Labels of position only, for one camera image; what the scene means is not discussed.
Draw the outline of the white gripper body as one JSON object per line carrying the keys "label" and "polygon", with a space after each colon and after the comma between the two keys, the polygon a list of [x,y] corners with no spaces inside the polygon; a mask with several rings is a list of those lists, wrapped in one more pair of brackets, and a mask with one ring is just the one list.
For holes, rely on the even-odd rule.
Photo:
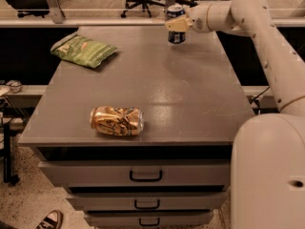
{"label": "white gripper body", "polygon": [[192,22],[192,29],[196,32],[211,32],[208,26],[208,11],[210,4],[203,3],[186,9],[186,14]]}

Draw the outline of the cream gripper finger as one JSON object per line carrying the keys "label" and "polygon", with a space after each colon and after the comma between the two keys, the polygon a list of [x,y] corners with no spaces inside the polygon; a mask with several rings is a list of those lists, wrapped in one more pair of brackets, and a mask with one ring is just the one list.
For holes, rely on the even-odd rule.
{"label": "cream gripper finger", "polygon": [[186,32],[192,25],[187,16],[179,16],[165,22],[165,27],[168,31],[176,32]]}

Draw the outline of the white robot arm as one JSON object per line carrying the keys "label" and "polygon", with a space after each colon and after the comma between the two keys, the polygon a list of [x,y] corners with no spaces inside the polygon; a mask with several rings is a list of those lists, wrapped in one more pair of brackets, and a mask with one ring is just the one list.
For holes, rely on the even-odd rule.
{"label": "white robot arm", "polygon": [[249,36],[276,110],[238,130],[231,158],[232,229],[305,229],[305,62],[277,29],[267,0],[204,1],[170,31]]}

